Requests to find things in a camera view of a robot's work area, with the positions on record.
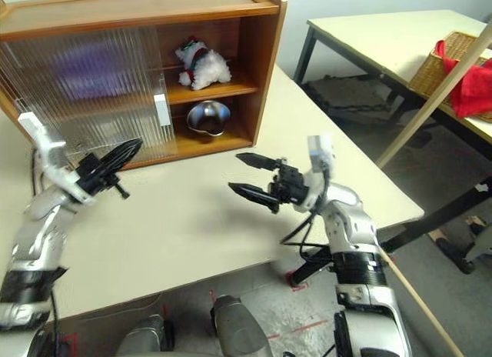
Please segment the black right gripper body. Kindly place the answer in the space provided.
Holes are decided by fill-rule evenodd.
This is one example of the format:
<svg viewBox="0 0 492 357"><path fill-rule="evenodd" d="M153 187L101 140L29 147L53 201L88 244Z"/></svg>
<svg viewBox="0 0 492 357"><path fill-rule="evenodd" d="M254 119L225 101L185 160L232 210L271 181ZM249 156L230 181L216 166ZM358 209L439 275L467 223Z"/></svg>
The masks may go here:
<svg viewBox="0 0 492 357"><path fill-rule="evenodd" d="M268 192L281 204L301 204L308 195L309 188L304 184L304 176L289 165L280 165L273 182L268 185Z"/></svg>

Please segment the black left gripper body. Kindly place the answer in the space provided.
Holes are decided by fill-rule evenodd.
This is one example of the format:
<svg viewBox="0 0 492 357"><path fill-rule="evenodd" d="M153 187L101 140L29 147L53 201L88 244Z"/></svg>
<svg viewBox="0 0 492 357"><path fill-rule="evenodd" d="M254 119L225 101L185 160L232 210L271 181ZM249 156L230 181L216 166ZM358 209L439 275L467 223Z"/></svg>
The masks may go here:
<svg viewBox="0 0 492 357"><path fill-rule="evenodd" d="M107 169L97 169L100 158L94 153L87 154L76 168L79 180L76 184L90 196L95 196L99 192L116 188L123 199L130 197L130 194L120 185L120 178L115 174L107 174Z"/></svg>

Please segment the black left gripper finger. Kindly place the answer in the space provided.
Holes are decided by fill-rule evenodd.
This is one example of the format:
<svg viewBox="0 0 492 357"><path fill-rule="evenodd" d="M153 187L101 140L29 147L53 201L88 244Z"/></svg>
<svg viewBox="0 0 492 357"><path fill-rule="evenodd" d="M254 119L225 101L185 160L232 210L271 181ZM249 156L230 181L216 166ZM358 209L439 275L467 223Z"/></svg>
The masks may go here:
<svg viewBox="0 0 492 357"><path fill-rule="evenodd" d="M143 141L126 141L107 154L107 174L115 174L139 152Z"/></svg>
<svg viewBox="0 0 492 357"><path fill-rule="evenodd" d="M141 146L142 140L140 138L133 138L121 143L100 159L97 169L122 169L135 157Z"/></svg>

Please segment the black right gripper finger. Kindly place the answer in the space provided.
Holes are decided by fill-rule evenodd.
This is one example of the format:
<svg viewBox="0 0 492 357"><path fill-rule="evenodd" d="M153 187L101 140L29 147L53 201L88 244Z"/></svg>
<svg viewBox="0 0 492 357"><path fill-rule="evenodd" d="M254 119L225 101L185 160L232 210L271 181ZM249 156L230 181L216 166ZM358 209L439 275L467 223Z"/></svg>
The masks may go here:
<svg viewBox="0 0 492 357"><path fill-rule="evenodd" d="M270 193L265 192L263 189L245 183L229 182L228 186L234 193L246 198L248 201L266 206L274 214L278 213L280 206L279 199Z"/></svg>
<svg viewBox="0 0 492 357"><path fill-rule="evenodd" d="M238 153L236 157L248 166L257 169L266 169L268 171L280 169L284 164L284 161L281 158L272 159L253 152Z"/></svg>

